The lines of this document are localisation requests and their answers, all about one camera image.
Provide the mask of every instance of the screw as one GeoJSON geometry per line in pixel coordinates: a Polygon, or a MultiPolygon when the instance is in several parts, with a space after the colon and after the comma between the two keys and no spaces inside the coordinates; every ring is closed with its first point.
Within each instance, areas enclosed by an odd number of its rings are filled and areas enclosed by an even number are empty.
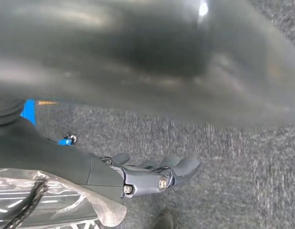
{"type": "Polygon", "coordinates": [[[126,194],[131,194],[131,193],[133,192],[133,187],[128,186],[128,185],[125,185],[125,186],[123,187],[123,192],[126,193],[126,194]]]}
{"type": "Polygon", "coordinates": [[[159,189],[160,190],[165,190],[167,188],[168,182],[165,177],[162,177],[159,180],[159,189]]]}

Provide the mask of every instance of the plastic sheet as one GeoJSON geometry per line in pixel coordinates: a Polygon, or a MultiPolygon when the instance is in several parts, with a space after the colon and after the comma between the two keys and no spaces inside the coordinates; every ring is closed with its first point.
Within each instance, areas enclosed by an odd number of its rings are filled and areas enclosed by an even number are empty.
{"type": "Polygon", "coordinates": [[[85,220],[99,220],[107,227],[120,224],[126,208],[52,174],[38,170],[0,169],[0,228],[30,195],[36,180],[46,179],[48,190],[19,228],[45,229],[85,220]]]}

